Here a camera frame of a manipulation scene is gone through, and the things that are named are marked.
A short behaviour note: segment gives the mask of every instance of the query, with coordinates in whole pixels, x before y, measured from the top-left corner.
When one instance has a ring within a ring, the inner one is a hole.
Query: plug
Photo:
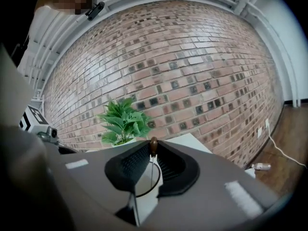
[[[269,128],[270,127],[270,122],[269,122],[269,119],[267,118],[266,120],[265,120],[265,127],[266,128]]]

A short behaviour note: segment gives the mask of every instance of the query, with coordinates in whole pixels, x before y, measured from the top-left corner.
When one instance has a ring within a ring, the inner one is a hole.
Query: wooden knob
[[[150,141],[150,154],[152,157],[156,157],[157,155],[157,146],[158,146],[158,141],[157,137],[152,137]]]

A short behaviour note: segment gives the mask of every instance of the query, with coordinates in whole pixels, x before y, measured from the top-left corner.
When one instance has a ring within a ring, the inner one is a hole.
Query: white ceiling
[[[67,15],[48,7],[37,11],[29,32],[28,49],[18,66],[18,71],[36,91],[44,88],[50,73],[72,43],[96,23],[126,8],[158,0],[100,1],[105,2],[105,8],[92,22],[85,15]],[[240,14],[245,6],[244,0],[192,1],[212,4],[235,14]]]

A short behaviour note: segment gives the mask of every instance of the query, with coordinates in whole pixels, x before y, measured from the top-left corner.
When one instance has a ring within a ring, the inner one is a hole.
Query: white pot
[[[134,143],[134,142],[136,142],[136,141],[137,141],[136,138],[133,138],[132,140],[130,140],[130,141],[124,143],[124,144],[120,144],[120,145],[113,145],[113,144],[112,144],[111,146],[112,146],[112,147],[118,147],[118,146],[121,146],[121,145]]]

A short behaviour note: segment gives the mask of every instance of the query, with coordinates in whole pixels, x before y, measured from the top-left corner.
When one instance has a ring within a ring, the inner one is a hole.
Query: white panel
[[[258,0],[256,6],[265,14],[287,51],[295,71],[298,97],[308,98],[308,43],[300,24],[283,0]]]

